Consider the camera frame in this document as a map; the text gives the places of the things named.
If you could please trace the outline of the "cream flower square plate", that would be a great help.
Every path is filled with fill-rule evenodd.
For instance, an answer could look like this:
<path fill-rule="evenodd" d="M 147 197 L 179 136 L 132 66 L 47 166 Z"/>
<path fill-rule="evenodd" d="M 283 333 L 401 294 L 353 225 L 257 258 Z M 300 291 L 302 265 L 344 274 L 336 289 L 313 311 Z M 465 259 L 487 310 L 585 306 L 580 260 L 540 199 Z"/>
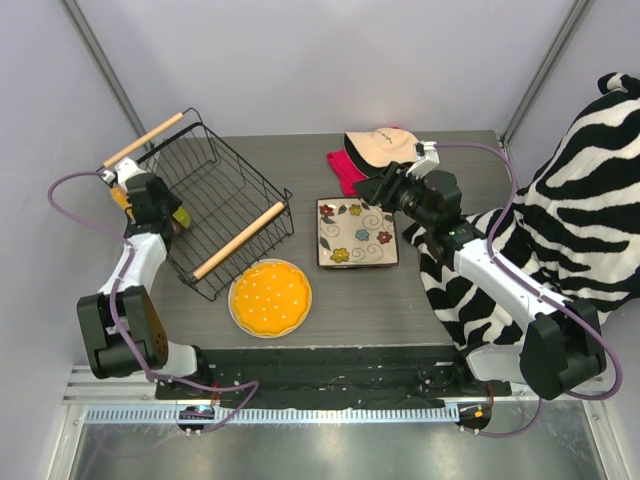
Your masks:
<path fill-rule="evenodd" d="M 317 264 L 325 269 L 391 267 L 399 263 L 391 213 L 355 197 L 316 201 Z"/>

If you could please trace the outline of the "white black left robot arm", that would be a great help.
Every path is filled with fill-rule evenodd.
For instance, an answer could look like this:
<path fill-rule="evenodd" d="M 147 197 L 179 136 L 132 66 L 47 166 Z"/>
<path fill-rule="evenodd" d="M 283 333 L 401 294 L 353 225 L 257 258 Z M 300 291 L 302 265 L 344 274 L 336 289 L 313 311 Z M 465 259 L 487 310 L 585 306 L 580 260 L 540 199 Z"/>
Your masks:
<path fill-rule="evenodd" d="M 182 202 L 154 173 L 124 182 L 133 220 L 124 233 L 121 258 L 98 293 L 76 307 L 85 349 L 99 379 L 123 378 L 149 369 L 157 376 L 178 377 L 190 398 L 205 397 L 213 375 L 196 346 L 168 340 L 149 292 L 175 237 L 173 214 Z"/>

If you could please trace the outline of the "green dotted round plate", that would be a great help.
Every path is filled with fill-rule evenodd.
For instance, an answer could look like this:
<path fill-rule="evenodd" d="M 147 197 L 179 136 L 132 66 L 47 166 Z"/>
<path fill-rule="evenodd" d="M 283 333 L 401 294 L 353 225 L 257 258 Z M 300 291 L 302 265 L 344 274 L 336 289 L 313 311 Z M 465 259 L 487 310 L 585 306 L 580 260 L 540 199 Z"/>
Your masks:
<path fill-rule="evenodd" d="M 183 206 L 180 206 L 173 214 L 172 214 L 173 223 L 178 225 L 181 229 L 189 229 L 192 219 L 189 213 Z"/>

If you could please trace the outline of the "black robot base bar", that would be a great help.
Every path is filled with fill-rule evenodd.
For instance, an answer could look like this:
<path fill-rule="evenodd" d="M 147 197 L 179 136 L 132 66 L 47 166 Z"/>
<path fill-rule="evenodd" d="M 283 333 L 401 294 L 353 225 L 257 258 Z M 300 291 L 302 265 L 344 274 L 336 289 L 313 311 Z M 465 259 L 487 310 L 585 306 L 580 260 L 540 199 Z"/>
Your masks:
<path fill-rule="evenodd" d="M 223 407 L 244 395 L 231 388 L 256 380 L 248 405 L 258 409 L 438 408 L 447 399 L 507 397 L 508 383 L 480 382 L 449 345 L 217 349 L 203 353 L 210 383 L 227 387 Z"/>

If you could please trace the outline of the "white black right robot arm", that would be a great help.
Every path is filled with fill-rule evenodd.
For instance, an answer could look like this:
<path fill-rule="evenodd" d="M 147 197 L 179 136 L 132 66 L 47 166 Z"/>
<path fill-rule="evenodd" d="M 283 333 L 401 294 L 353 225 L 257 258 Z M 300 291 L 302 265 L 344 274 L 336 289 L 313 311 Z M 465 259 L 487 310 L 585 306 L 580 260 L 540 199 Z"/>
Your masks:
<path fill-rule="evenodd" d="M 523 332 L 520 345 L 468 348 L 465 361 L 451 371 L 457 391 L 472 395 L 488 381 L 502 381 L 525 384 L 553 400 L 605 370 L 594 307 L 566 299 L 489 252 L 487 240 L 462 216 L 453 174 L 429 171 L 425 162 L 412 167 L 393 162 L 354 188 L 366 203 L 401 212 L 423 227 L 429 252 L 484 291 Z"/>

